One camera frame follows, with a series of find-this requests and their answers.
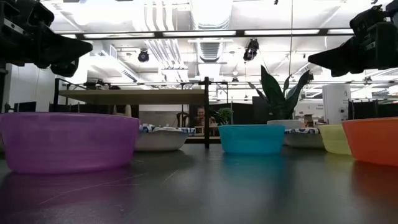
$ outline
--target snake plant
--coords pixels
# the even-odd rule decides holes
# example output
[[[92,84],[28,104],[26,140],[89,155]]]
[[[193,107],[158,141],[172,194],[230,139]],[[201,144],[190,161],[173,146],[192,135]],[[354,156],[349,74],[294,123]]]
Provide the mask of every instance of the snake plant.
[[[290,89],[287,94],[286,91],[289,89],[289,79],[292,75],[287,77],[284,83],[283,91],[280,89],[278,81],[270,75],[267,70],[261,67],[261,85],[265,95],[258,90],[252,83],[249,86],[256,90],[259,96],[266,100],[270,106],[270,111],[276,119],[290,119],[294,112],[294,108],[300,98],[301,89],[313,80],[313,75],[310,71],[306,71],[298,81],[297,85]]]

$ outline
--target blue bowl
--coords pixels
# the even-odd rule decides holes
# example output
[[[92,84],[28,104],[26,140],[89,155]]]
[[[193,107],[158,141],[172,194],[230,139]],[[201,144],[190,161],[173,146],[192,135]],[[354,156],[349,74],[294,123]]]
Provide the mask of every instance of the blue bowl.
[[[280,153],[285,137],[283,125],[226,125],[218,129],[221,145],[227,153]]]

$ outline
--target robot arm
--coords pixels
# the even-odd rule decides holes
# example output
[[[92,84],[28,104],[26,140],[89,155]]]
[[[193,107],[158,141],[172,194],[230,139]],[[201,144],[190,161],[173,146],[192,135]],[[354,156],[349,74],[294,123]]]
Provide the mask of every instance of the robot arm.
[[[0,0],[0,61],[39,68],[72,77],[78,59],[91,52],[89,43],[55,34],[54,14],[36,0]]]
[[[330,69],[333,77],[398,67],[398,0],[386,9],[379,5],[359,13],[349,23],[352,38],[338,48],[309,56],[308,62]]]

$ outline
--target patterned cloth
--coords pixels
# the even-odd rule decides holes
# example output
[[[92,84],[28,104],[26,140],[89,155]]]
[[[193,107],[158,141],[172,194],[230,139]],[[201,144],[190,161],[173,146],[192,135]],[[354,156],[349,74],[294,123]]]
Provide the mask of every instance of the patterned cloth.
[[[183,132],[183,133],[187,133],[187,134],[195,134],[197,132],[197,130],[195,128],[157,127],[157,126],[154,126],[151,124],[147,125],[147,126],[143,126],[143,125],[139,126],[140,133],[153,133],[156,131],[176,131],[176,132]]]
[[[299,133],[299,134],[320,134],[318,128],[296,128],[296,129],[286,129],[285,134],[292,134],[292,133]]]

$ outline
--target plant pot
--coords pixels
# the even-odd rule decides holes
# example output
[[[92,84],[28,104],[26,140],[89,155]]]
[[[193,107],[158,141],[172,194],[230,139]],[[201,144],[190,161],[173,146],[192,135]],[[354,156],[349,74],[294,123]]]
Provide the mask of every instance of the plant pot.
[[[139,120],[77,113],[9,113],[0,118],[6,161],[24,174],[106,170],[130,163]]]
[[[319,126],[319,130],[325,149],[328,152],[351,155],[351,150],[349,149],[347,137],[342,125],[321,125]]]
[[[317,128],[296,128],[285,130],[285,144],[289,147],[324,149],[322,137]]]
[[[136,152],[161,152],[179,150],[195,128],[140,126]]]
[[[218,127],[224,152],[277,154],[282,150],[282,125],[227,125]]]
[[[304,123],[299,120],[275,120],[268,121],[268,125],[283,125],[285,129],[304,128]]]
[[[398,166],[398,118],[344,121],[349,147],[359,161]]]

